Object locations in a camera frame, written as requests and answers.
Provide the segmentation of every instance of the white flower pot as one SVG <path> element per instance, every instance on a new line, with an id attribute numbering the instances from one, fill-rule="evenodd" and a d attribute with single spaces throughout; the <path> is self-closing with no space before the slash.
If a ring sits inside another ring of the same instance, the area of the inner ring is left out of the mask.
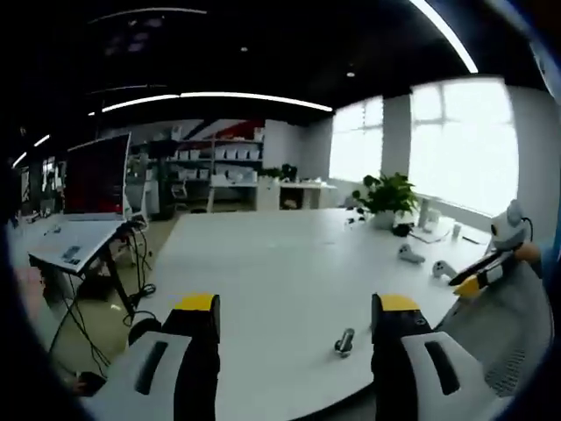
<path id="1" fill-rule="evenodd" d="M 394 227 L 395 212 L 385 210 L 374 215 L 372 224 L 377 230 L 391 230 Z"/>

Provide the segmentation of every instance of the white controller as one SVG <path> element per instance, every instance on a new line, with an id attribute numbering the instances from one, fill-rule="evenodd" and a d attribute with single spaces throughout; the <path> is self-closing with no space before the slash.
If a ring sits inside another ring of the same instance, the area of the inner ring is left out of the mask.
<path id="1" fill-rule="evenodd" d="M 423 263 L 425 258 L 419 254 L 413 253 L 409 244 L 404 244 L 397 252 L 397 257 L 402 260 L 410 261 L 411 263 Z"/>
<path id="2" fill-rule="evenodd" d="M 432 274 L 435 278 L 439 278 L 442 275 L 447 275 L 450 279 L 455 278 L 458 272 L 456 272 L 452 266 L 446 263 L 444 260 L 437 261 L 432 267 Z"/>

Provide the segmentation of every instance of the metal object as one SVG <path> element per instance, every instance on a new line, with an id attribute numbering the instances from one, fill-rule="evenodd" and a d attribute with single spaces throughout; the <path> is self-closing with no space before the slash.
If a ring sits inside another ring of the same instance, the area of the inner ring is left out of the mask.
<path id="1" fill-rule="evenodd" d="M 335 343 L 335 352 L 341 358 L 346 358 L 351 354 L 352 338 L 354 338 L 354 329 L 347 328 L 343 332 L 343 336 Z"/>

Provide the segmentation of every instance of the computer monitor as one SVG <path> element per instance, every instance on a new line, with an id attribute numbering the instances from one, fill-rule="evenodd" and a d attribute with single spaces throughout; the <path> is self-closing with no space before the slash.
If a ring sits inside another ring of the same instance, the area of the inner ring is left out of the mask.
<path id="1" fill-rule="evenodd" d="M 124 173 L 130 134 L 68 150 L 64 213 L 123 215 Z"/>

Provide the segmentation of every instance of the white device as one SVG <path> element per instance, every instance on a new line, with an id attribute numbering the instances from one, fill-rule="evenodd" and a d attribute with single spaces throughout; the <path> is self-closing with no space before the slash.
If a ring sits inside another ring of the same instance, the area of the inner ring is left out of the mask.
<path id="1" fill-rule="evenodd" d="M 435 262 L 434 266 L 432 267 L 432 274 L 435 278 L 440 278 L 442 275 L 447 275 L 450 278 L 454 278 L 456 277 L 458 272 L 456 272 L 454 268 L 444 260 L 439 260 Z"/>
<path id="2" fill-rule="evenodd" d="M 510 202 L 507 210 L 492 219 L 491 233 L 497 250 L 512 250 L 526 239 L 524 216 L 517 200 Z"/>
<path id="3" fill-rule="evenodd" d="M 399 248 L 397 257 L 402 260 L 410 261 L 411 263 L 423 263 L 425 261 L 425 258 L 420 254 L 413 253 L 409 244 L 404 244 Z"/>

